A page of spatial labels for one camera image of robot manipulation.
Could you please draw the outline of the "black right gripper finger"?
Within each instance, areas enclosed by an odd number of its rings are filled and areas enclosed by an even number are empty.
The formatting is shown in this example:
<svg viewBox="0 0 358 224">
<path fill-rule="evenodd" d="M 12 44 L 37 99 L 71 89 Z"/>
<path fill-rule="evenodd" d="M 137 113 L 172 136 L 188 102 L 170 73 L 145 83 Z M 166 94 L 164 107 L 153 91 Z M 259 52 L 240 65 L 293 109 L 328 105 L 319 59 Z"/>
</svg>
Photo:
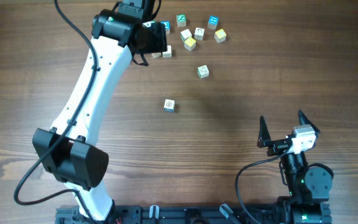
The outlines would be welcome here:
<svg viewBox="0 0 358 224">
<path fill-rule="evenodd" d="M 259 135 L 257 139 L 257 147 L 269 147 L 271 143 L 272 140 L 267 128 L 267 123 L 264 116 L 261 116 L 259 119 Z"/>
<path fill-rule="evenodd" d="M 298 110 L 298 119 L 300 122 L 300 125 L 310 125 L 313 130 L 315 131 L 315 134 L 320 134 L 320 130 L 306 117 L 306 115 L 302 112 L 302 110 Z"/>
</svg>

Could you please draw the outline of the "white green edged block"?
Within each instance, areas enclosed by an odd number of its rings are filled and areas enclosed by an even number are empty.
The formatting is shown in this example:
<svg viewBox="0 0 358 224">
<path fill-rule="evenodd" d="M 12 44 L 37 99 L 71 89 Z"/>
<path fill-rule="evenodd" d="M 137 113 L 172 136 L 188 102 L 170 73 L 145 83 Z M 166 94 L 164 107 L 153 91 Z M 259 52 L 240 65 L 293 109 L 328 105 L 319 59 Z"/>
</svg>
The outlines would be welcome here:
<svg viewBox="0 0 358 224">
<path fill-rule="evenodd" d="M 192 37 L 192 34 L 189 29 L 185 29 L 180 32 L 180 37 L 181 37 L 181 40 L 184 42 L 189 37 Z"/>
</svg>

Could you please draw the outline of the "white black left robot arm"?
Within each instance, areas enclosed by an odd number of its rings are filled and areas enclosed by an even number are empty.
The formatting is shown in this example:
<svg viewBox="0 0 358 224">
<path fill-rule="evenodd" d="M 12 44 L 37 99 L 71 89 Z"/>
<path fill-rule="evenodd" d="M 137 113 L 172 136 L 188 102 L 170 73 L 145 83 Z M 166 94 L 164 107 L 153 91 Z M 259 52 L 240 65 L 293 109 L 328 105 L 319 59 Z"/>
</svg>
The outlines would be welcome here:
<svg viewBox="0 0 358 224">
<path fill-rule="evenodd" d="M 109 156 L 96 147 L 114 89 L 134 55 L 167 50 L 164 24 L 105 9 L 95 16 L 88 58 L 63 111 L 32 144 L 44 169 L 65 184 L 89 222 L 106 222 L 115 209 L 103 181 Z"/>
</svg>

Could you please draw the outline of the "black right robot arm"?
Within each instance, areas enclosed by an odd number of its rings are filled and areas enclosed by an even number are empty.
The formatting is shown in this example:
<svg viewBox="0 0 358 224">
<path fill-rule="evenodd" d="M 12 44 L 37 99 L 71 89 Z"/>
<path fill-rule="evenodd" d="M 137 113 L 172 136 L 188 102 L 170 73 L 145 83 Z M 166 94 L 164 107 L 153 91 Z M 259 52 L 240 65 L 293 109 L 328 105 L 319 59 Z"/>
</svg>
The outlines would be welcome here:
<svg viewBox="0 0 358 224">
<path fill-rule="evenodd" d="M 278 156 L 283 184 L 289 196 L 275 203 L 276 223 L 332 223 L 327 201 L 334 172 L 321 163 L 309 164 L 305 152 L 316 146 L 320 130 L 299 110 L 300 124 L 284 139 L 272 140 L 263 116 L 260 117 L 257 147 L 266 147 L 267 155 Z"/>
</svg>

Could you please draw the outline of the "red I top block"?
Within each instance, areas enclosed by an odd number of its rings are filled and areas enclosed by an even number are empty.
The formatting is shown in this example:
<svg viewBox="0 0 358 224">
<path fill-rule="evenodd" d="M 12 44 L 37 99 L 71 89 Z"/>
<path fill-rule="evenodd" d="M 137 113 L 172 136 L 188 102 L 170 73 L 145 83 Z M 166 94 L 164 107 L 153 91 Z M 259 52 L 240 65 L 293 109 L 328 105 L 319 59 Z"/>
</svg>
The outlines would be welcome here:
<svg viewBox="0 0 358 224">
<path fill-rule="evenodd" d="M 161 52 L 157 52 L 157 53 L 152 53 L 152 57 L 153 58 L 159 58 L 162 56 L 162 53 Z"/>
</svg>

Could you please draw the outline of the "blue top block left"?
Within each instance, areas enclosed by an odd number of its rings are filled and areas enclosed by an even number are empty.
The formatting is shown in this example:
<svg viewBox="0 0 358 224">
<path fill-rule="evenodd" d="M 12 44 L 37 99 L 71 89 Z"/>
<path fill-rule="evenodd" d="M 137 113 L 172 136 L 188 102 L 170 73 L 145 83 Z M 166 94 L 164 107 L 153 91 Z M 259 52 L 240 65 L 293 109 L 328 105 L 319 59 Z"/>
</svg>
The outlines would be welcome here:
<svg viewBox="0 0 358 224">
<path fill-rule="evenodd" d="M 162 21 L 161 23 L 165 26 L 166 34 L 169 34 L 170 33 L 170 22 L 169 21 Z"/>
</svg>

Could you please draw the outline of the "blue block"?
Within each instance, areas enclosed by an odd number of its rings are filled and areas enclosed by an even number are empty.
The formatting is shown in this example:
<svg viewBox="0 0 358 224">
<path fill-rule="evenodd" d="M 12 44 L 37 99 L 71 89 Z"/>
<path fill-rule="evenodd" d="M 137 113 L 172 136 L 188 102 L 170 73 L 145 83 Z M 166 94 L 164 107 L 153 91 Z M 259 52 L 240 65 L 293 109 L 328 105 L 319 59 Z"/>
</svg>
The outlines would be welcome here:
<svg viewBox="0 0 358 224">
<path fill-rule="evenodd" d="M 169 34 L 170 33 L 170 22 L 169 21 L 162 21 L 161 23 L 165 26 L 166 34 Z"/>
<path fill-rule="evenodd" d="M 216 16 L 210 16 L 208 20 L 208 28 L 215 30 L 217 28 L 219 18 Z"/>
</svg>

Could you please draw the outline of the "plain block yellow side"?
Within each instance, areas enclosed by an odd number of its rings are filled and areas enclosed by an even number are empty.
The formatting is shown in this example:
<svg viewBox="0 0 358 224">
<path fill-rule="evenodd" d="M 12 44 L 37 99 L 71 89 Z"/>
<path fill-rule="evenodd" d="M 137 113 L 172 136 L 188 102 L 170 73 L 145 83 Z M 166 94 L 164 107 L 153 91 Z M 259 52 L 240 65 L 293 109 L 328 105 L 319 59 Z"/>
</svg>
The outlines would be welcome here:
<svg viewBox="0 0 358 224">
<path fill-rule="evenodd" d="M 169 57 L 172 56 L 172 46 L 171 46 L 171 45 L 168 45 L 168 46 L 167 46 L 167 51 L 163 52 L 163 53 L 162 53 L 162 56 L 163 56 L 164 58 L 169 58 Z"/>
</svg>

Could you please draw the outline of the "green N block right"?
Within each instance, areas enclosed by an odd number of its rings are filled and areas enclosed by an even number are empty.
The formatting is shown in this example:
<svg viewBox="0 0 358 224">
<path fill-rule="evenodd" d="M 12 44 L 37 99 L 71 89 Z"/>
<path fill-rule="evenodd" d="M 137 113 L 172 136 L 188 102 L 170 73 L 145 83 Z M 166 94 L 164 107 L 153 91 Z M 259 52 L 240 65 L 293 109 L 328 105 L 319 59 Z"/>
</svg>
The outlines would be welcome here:
<svg viewBox="0 0 358 224">
<path fill-rule="evenodd" d="M 177 19 L 177 26 L 178 27 L 185 27 L 186 26 L 186 15 L 185 14 L 178 14 L 176 16 Z"/>
</svg>

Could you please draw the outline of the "yellow top elephant block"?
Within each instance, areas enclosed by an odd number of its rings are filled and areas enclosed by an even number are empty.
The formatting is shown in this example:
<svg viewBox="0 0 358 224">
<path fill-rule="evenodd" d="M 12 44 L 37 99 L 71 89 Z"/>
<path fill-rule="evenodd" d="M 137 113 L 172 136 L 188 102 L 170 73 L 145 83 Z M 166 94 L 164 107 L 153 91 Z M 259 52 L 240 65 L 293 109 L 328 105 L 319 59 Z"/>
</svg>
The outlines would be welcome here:
<svg viewBox="0 0 358 224">
<path fill-rule="evenodd" d="M 195 46 L 196 46 L 196 40 L 192 37 L 189 37 L 184 41 L 184 47 L 189 51 L 192 51 L 195 48 Z"/>
</svg>

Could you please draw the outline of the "plain block number two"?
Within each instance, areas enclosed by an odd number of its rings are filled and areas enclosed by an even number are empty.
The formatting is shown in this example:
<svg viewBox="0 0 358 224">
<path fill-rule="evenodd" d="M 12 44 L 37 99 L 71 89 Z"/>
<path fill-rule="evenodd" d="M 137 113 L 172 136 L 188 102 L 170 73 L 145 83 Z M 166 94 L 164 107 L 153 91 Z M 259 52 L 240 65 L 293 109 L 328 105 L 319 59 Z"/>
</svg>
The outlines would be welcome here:
<svg viewBox="0 0 358 224">
<path fill-rule="evenodd" d="M 195 39 L 196 40 L 203 40 L 203 37 L 204 37 L 204 29 L 200 28 L 200 27 L 197 27 L 195 29 Z"/>
</svg>

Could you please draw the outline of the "lone block with zero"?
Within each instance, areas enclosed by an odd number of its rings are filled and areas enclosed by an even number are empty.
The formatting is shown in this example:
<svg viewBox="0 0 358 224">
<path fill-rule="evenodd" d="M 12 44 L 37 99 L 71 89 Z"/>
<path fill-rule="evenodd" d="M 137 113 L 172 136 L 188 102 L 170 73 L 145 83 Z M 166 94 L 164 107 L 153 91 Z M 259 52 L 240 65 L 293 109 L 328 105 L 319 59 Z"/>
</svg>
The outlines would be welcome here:
<svg viewBox="0 0 358 224">
<path fill-rule="evenodd" d="M 209 76 L 209 69 L 208 69 L 207 65 L 202 65 L 202 66 L 198 67 L 197 72 L 198 72 L 198 76 L 200 78 L 205 78 L 205 77 Z"/>
</svg>

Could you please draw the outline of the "blue top block right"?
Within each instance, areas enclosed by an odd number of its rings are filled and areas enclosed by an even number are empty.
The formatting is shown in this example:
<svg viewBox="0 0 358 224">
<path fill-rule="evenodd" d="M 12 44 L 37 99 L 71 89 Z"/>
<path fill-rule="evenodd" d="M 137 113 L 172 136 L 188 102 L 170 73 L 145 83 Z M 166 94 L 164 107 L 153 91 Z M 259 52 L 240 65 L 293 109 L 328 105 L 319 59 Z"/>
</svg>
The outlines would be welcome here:
<svg viewBox="0 0 358 224">
<path fill-rule="evenodd" d="M 210 16 L 208 20 L 208 28 L 215 30 L 217 28 L 219 18 L 216 16 Z"/>
</svg>

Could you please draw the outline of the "yellow top block right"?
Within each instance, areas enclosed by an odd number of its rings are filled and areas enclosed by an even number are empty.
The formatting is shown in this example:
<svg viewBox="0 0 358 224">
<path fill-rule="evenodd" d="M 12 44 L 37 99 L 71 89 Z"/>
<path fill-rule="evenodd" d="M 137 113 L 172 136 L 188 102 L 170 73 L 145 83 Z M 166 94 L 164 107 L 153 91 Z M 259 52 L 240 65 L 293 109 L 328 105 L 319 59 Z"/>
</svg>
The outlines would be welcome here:
<svg viewBox="0 0 358 224">
<path fill-rule="evenodd" d="M 224 29 L 219 29 L 215 32 L 214 38 L 217 43 L 221 43 L 226 40 L 227 34 Z"/>
</svg>

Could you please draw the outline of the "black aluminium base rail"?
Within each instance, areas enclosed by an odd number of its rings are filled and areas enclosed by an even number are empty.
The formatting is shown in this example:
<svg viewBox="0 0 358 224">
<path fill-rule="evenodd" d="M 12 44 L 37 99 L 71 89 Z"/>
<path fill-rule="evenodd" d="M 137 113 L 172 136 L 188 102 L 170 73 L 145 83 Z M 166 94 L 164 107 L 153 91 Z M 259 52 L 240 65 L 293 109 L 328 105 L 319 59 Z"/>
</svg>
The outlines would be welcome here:
<svg viewBox="0 0 358 224">
<path fill-rule="evenodd" d="M 286 203 L 253 204 L 243 208 L 228 207 L 150 207 L 116 206 L 105 223 L 122 224 L 192 224 L 192 223 L 315 223 L 332 224 L 328 204 L 287 205 Z"/>
</svg>

